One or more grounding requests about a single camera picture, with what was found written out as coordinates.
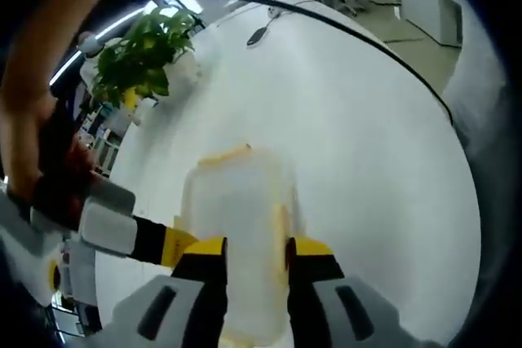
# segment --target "potted plant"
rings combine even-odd
[[[93,86],[95,98],[116,108],[124,103],[134,109],[138,97],[169,95],[173,86],[164,67],[193,50],[188,31],[194,19],[185,11],[172,17],[160,11],[158,7],[142,16],[119,43],[102,50]]]

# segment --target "white table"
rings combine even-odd
[[[326,6],[302,6],[365,32]],[[273,21],[246,49],[268,18],[265,6],[245,7],[193,39],[200,88],[177,111],[158,105],[130,126],[111,179],[136,193],[136,214],[172,224],[201,157],[245,142],[271,148],[294,164],[307,233],[393,302],[411,333],[448,342],[474,294],[480,220],[444,111],[387,55],[302,15]],[[170,271],[97,254],[102,324],[157,273]]]

